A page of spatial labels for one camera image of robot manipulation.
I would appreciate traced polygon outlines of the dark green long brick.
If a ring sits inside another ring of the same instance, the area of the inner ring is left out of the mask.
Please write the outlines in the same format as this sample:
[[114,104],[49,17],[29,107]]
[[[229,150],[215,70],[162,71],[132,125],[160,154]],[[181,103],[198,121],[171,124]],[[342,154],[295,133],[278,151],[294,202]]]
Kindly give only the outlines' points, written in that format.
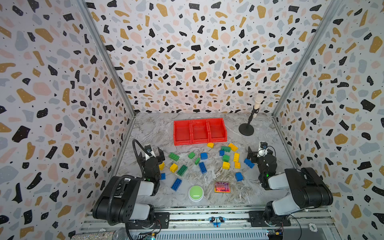
[[231,147],[221,146],[221,151],[229,153],[229,152],[231,152],[231,150],[232,150]]

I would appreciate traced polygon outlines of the green square brick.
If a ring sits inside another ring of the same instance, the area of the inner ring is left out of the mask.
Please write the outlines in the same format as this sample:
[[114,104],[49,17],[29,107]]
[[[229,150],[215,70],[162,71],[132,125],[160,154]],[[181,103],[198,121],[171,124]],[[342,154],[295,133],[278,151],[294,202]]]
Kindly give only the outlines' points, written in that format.
[[223,160],[224,162],[229,162],[229,161],[230,161],[230,156],[228,156],[228,155],[224,155],[223,158],[222,158],[222,160]]

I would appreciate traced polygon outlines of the light green small brick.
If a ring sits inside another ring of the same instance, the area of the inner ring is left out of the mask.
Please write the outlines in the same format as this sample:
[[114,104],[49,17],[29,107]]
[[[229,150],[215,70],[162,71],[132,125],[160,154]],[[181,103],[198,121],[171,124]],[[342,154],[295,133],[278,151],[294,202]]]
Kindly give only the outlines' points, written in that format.
[[196,154],[191,152],[191,153],[189,153],[188,158],[193,159],[195,156],[196,156]]

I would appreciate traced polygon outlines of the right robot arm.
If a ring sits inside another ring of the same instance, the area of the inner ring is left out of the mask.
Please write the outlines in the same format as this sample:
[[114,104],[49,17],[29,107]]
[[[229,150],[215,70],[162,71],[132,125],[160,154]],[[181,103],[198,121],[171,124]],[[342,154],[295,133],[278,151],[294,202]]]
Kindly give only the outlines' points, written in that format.
[[276,152],[274,149],[270,150],[267,143],[263,144],[258,151],[248,148],[245,160],[257,165],[258,180],[264,190],[289,190],[285,197],[266,204],[261,218],[268,226],[283,226],[293,213],[330,206],[333,203],[330,189],[313,168],[289,168],[277,174]]

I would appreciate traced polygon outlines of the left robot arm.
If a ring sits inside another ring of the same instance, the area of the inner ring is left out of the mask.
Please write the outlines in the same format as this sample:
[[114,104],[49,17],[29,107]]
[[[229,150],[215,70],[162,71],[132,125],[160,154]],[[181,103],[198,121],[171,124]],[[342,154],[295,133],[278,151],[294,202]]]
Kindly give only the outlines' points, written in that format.
[[156,222],[154,207],[137,203],[137,198],[157,194],[161,181],[160,165],[165,161],[165,155],[160,148],[156,155],[150,145],[142,146],[136,139],[132,140],[132,145],[142,176],[112,177],[92,213],[93,218],[105,220],[110,226],[135,223],[148,228]]

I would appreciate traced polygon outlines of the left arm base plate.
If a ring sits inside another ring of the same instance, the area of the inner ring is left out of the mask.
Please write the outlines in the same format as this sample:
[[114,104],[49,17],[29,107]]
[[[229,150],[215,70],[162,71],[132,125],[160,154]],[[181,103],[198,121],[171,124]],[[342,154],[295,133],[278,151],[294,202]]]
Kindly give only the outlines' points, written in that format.
[[143,230],[143,231],[152,231],[152,230],[163,230],[168,229],[170,224],[170,213],[163,212],[157,213],[154,212],[150,214],[147,220],[135,220],[130,221],[126,224],[129,230]]

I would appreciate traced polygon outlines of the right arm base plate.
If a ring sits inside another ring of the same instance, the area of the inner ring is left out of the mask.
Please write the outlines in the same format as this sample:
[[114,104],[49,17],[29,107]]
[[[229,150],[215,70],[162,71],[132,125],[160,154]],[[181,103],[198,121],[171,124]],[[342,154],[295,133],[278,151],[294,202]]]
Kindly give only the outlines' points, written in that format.
[[288,216],[278,216],[265,211],[250,211],[247,220],[252,227],[290,227]]

